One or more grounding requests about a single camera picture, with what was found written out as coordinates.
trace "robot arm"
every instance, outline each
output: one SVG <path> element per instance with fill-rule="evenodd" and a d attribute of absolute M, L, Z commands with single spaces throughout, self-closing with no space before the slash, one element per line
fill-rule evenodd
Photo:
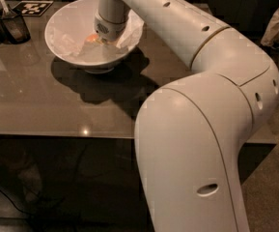
<path fill-rule="evenodd" d="M 278 103 L 277 67 L 237 30 L 183 0 L 111 1 L 125 3 L 118 17 L 133 9 L 197 73 L 155 91 L 136 120 L 155 231 L 249 231 L 237 157 Z M 99 34 L 111 40 L 121 29 L 113 31 Z"/>

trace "floor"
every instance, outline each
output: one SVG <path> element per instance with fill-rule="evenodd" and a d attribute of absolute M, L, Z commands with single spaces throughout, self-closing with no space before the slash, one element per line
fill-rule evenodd
<path fill-rule="evenodd" d="M 279 54 L 271 57 L 279 68 Z M 279 232 L 279 105 L 268 125 L 277 145 L 242 183 L 251 232 Z M 0 170 L 0 232 L 153 232 L 131 141 L 11 140 L 25 157 L 1 151 L 14 160 Z M 0 162 L 7 165 L 3 158 Z M 27 186 L 33 193 L 42 189 L 42 197 L 29 204 L 22 188 L 26 179 L 18 178 L 24 169 L 18 165 L 29 169 L 35 162 L 42 164 Z"/>

